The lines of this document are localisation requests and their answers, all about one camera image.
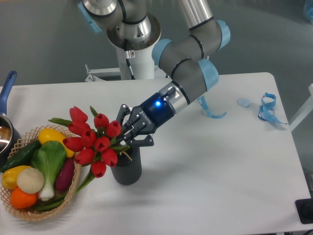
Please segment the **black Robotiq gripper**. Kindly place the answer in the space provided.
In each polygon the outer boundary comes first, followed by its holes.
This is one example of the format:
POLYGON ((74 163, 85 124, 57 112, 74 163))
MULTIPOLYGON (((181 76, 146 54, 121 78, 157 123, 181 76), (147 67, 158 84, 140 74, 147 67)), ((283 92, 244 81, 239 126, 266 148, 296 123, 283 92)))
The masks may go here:
POLYGON ((155 93, 143 103, 133 108, 126 104, 120 106, 116 120, 123 122, 125 116, 129 119, 122 125, 123 141, 130 147, 154 146, 153 134, 157 128, 174 116, 168 98, 172 92, 155 93), (134 139, 138 135, 147 135, 142 140, 134 139))

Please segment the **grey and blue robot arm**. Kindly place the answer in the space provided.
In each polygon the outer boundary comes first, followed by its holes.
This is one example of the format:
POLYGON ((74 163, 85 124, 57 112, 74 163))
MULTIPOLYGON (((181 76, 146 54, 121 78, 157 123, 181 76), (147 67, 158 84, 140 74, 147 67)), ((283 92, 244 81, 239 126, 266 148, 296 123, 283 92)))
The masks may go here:
POLYGON ((171 78, 140 105, 120 107, 117 121, 122 132, 117 143, 152 146, 152 134, 219 80, 207 59, 230 40, 224 21, 216 20, 205 0, 181 0, 189 36, 180 43, 162 39, 158 20, 144 0, 82 0, 78 7, 95 31, 104 31, 115 47, 123 80, 151 79, 155 67, 171 78))

